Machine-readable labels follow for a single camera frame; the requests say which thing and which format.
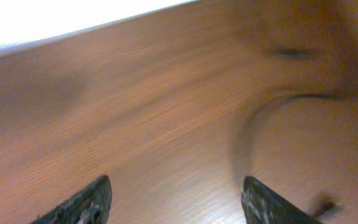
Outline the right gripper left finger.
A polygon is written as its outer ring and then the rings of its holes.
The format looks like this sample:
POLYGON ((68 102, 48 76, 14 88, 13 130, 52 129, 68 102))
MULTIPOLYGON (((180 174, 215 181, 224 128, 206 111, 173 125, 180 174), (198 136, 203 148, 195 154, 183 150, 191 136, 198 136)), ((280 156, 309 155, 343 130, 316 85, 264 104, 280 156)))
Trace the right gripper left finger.
POLYGON ((111 204, 111 181, 102 175, 31 224, 107 224, 111 204))

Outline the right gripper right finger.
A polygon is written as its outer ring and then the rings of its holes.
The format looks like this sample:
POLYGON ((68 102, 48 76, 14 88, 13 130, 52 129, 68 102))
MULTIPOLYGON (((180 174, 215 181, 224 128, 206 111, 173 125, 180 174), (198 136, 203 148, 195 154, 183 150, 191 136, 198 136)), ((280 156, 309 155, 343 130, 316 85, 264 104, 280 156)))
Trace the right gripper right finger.
POLYGON ((241 204, 247 224, 321 224, 252 176, 244 179, 241 204))

